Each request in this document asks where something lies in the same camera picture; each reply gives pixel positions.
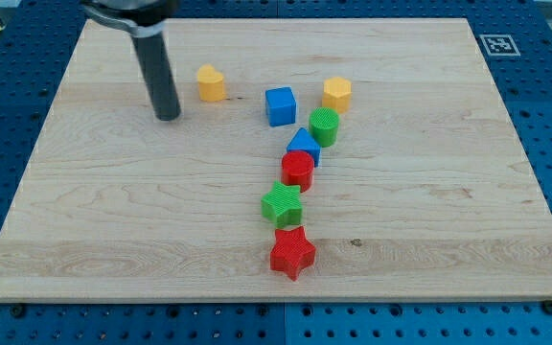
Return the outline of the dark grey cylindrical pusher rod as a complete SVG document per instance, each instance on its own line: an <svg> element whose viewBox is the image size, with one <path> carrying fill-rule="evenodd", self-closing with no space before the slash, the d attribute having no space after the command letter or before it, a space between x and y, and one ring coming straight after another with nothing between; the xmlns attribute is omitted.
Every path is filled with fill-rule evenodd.
<svg viewBox="0 0 552 345"><path fill-rule="evenodd" d="M155 117L160 121L176 119L181 107L163 35L157 33L131 40Z"/></svg>

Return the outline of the black and silver rod mount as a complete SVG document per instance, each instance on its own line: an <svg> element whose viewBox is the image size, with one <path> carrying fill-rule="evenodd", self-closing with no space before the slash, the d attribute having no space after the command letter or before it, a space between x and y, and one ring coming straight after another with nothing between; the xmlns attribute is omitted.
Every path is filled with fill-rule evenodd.
<svg viewBox="0 0 552 345"><path fill-rule="evenodd" d="M179 8L179 0L80 0L91 20L132 37L160 34L165 21Z"/></svg>

